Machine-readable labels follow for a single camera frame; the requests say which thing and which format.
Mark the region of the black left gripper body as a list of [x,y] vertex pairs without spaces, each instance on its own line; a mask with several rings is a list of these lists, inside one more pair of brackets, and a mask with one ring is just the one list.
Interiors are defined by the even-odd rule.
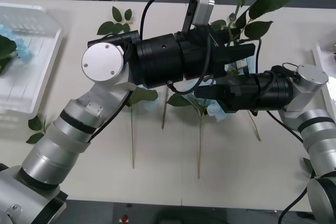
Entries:
[[[228,32],[225,30],[210,30],[211,54],[206,70],[207,76],[221,78],[227,75],[225,70],[225,44],[228,42]],[[184,59],[184,78],[198,78],[204,69],[207,53],[207,35],[204,29],[191,29],[180,41]]]

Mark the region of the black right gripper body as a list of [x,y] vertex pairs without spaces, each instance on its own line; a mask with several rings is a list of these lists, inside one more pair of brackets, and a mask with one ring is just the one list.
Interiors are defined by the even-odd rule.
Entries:
[[224,100],[219,105],[226,113],[236,113],[239,110],[257,110],[257,97],[260,94],[260,84],[254,75],[228,76],[228,85]]

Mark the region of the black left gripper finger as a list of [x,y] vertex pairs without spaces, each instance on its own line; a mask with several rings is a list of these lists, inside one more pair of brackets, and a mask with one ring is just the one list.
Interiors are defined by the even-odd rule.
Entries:
[[[232,29],[231,30],[232,36],[233,38],[236,36],[240,36],[240,29]],[[217,37],[220,39],[220,41],[222,42],[228,42],[230,39],[230,35],[227,29],[223,29],[223,30],[218,30],[217,31]]]
[[235,45],[224,48],[224,64],[228,65],[233,62],[246,59],[255,53],[254,44]]

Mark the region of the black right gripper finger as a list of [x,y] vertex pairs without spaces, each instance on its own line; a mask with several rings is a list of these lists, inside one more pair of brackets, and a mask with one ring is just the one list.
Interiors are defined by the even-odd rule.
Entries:
[[195,90],[195,97],[200,99],[224,100],[228,85],[214,84],[200,86]]
[[228,81],[228,76],[220,77],[220,78],[213,78],[210,82],[210,85],[218,85],[218,84],[226,84]]

